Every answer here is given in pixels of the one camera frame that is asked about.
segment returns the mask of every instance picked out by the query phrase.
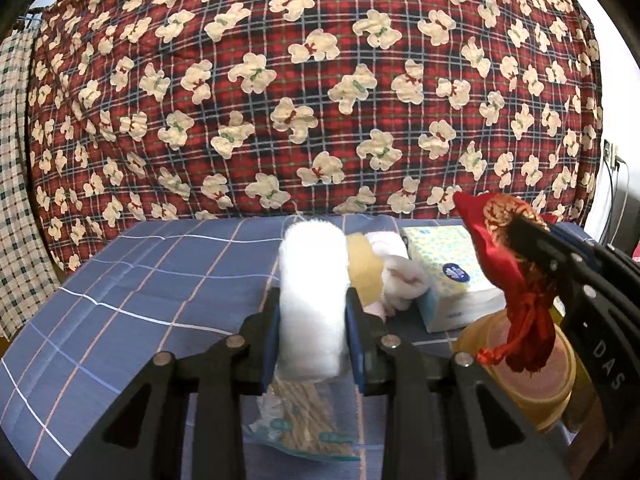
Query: plastic bag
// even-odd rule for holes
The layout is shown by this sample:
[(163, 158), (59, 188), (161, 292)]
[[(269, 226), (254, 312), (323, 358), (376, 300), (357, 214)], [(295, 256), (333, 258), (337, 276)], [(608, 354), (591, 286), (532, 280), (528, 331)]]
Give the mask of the plastic bag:
[(349, 431), (349, 426), (356, 427), (355, 413), (350, 417), (345, 406), (349, 403), (349, 396), (343, 395), (345, 386), (353, 397), (355, 386), (348, 377), (323, 383), (274, 378), (267, 393), (257, 399), (259, 418), (244, 430), (294, 456), (334, 462), (359, 460), (353, 450), (354, 431)]

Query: white fluffy roll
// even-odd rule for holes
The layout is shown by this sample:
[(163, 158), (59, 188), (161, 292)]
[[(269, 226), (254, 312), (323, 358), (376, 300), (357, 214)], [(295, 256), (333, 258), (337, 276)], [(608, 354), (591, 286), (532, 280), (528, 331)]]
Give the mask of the white fluffy roll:
[(347, 365), (347, 240), (323, 221), (293, 224), (280, 245), (280, 351), (276, 374), (316, 382)]

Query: white wall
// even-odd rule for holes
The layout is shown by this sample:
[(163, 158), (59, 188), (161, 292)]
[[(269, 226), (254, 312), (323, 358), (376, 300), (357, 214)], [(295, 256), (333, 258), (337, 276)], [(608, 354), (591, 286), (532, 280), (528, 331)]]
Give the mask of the white wall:
[[(46, 6), (55, 0), (36, 0), (36, 6)], [(582, 8), (591, 18), (596, 38), (600, 43), (600, 66), (602, 70), (603, 137), (618, 146), (619, 155), (629, 165), (629, 200), (622, 219), (616, 245), (631, 244), (636, 217), (640, 209), (640, 124), (634, 117), (635, 107), (639, 107), (640, 68), (636, 65), (625, 41), (597, 0), (579, 0)], [(609, 177), (604, 167), (598, 175), (598, 185), (591, 213), (585, 230), (591, 237), (599, 239), (609, 215), (611, 196)], [(613, 229), (617, 223), (622, 198), (626, 190), (626, 169), (622, 167), (618, 192), (614, 200)]]

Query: blue tablecloth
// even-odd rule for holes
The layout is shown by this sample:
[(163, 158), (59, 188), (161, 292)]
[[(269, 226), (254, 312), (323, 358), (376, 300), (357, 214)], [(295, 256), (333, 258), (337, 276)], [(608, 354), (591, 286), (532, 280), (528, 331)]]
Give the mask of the blue tablecloth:
[[(458, 223), (364, 215), (331, 220), (347, 233)], [(153, 354), (164, 349), (180, 358), (203, 352), (260, 308), (268, 288), (278, 283), (278, 246), (291, 222), (141, 222), (58, 289), (0, 365), (0, 426), (38, 480), (55, 477)], [(587, 238), (574, 224), (564, 227)], [(421, 350), (443, 356), (458, 335), (427, 333), (413, 309), (388, 325)], [(385, 399), (361, 398), (354, 387), (346, 403), (358, 421), (359, 462), (318, 463), (248, 440), (248, 478), (380, 478)], [(188, 423), (187, 446), (190, 438)], [(188, 479), (189, 460), (184, 462)]]

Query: yellow cloth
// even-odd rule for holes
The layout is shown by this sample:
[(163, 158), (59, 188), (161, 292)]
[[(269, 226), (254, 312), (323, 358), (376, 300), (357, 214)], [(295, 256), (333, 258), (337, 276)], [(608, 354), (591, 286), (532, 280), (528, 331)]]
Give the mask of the yellow cloth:
[(384, 263), (373, 252), (371, 243), (361, 233), (347, 236), (349, 251), (349, 278), (360, 298), (362, 306), (380, 300), (382, 293), (382, 269)]

